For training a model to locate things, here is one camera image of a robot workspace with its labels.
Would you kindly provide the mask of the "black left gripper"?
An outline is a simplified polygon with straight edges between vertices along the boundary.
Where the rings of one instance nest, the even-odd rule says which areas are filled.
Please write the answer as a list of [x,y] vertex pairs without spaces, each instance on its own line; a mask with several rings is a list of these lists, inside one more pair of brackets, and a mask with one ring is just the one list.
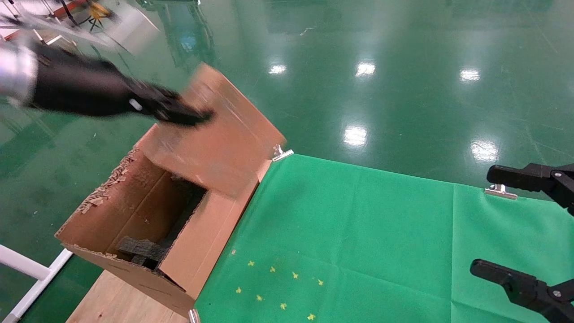
[[85,57],[47,45],[30,45],[37,66],[29,108],[108,117],[141,113],[158,121],[196,126],[214,117],[168,88],[142,83],[121,73],[110,61]]

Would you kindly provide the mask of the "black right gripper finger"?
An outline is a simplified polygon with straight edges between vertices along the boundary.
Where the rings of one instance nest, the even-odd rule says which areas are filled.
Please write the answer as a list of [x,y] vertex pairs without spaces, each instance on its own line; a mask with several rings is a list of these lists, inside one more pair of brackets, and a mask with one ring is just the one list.
[[574,214],[574,165],[551,167],[530,163],[524,168],[493,165],[487,172],[492,184],[529,192],[543,192],[570,215]]
[[470,272],[500,285],[511,303],[534,311],[550,323],[574,321],[574,280],[549,286],[535,276],[482,259],[471,263]]

